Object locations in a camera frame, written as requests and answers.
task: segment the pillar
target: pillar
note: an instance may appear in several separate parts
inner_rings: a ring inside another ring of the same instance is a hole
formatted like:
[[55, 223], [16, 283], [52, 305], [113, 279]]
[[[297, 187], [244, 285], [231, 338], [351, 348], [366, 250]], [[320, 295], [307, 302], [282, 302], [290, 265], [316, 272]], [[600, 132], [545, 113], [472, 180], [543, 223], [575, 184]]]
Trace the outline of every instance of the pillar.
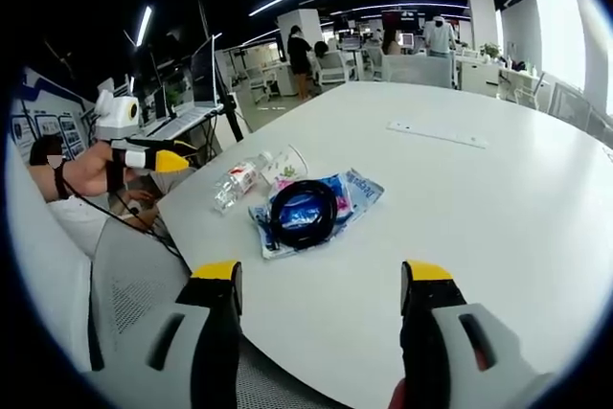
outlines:
[[322, 28], [319, 25], [319, 12], [315, 9], [290, 11], [289, 13], [279, 16], [277, 21], [285, 51], [287, 51], [289, 32], [294, 25], [302, 30], [305, 40], [311, 47], [314, 46], [316, 42], [324, 41]]
[[498, 44], [494, 0], [468, 0], [468, 5], [475, 50], [479, 50], [486, 43]]

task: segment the person standing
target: person standing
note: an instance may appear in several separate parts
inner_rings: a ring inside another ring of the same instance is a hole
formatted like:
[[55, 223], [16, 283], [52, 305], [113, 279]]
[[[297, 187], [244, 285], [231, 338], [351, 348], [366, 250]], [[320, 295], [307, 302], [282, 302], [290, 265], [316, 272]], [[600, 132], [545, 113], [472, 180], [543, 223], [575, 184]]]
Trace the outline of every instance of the person standing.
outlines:
[[453, 28], [442, 16], [433, 18], [434, 25], [425, 28], [425, 46], [430, 57], [449, 57], [450, 47], [456, 48]]
[[291, 70], [298, 81], [298, 97], [300, 101], [308, 98], [307, 76], [310, 72], [310, 63], [307, 53], [311, 48], [303, 38], [303, 32], [296, 25], [292, 26], [287, 40], [287, 53], [289, 54], [289, 64]]

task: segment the wrist strap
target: wrist strap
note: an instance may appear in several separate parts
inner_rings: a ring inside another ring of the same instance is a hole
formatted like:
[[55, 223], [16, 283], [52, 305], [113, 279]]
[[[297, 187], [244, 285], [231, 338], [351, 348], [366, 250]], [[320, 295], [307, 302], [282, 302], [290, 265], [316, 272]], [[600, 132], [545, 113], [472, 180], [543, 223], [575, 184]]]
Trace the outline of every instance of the wrist strap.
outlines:
[[54, 169], [54, 178], [56, 180], [56, 189], [57, 189], [57, 196], [59, 197], [60, 200], [67, 200], [68, 197], [70, 196], [68, 194], [68, 192], [66, 191], [66, 186], [64, 185], [64, 165], [66, 164], [66, 162], [61, 162], [61, 165], [59, 165], [59, 167]]

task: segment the plastic water bottle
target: plastic water bottle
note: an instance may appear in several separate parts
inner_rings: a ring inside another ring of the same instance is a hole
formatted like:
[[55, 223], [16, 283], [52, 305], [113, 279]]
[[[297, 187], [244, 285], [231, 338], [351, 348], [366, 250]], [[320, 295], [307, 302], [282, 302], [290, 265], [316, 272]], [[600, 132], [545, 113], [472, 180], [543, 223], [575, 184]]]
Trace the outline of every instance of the plastic water bottle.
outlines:
[[215, 208], [225, 213], [256, 185], [260, 171], [272, 162], [270, 152], [243, 160], [216, 182]]

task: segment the coiled black cable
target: coiled black cable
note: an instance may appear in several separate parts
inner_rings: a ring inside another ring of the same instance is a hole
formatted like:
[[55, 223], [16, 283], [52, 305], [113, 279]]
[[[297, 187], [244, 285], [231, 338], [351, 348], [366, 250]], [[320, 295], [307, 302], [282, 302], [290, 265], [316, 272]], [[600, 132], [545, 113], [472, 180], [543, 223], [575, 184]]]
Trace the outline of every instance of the coiled black cable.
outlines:
[[[312, 195], [321, 201], [317, 218], [304, 226], [288, 229], [281, 222], [285, 205], [297, 195]], [[334, 229], [338, 205], [334, 191], [320, 181], [305, 180], [290, 184], [280, 191], [272, 202], [269, 229], [274, 239], [286, 246], [305, 249], [315, 246], [329, 237]]]

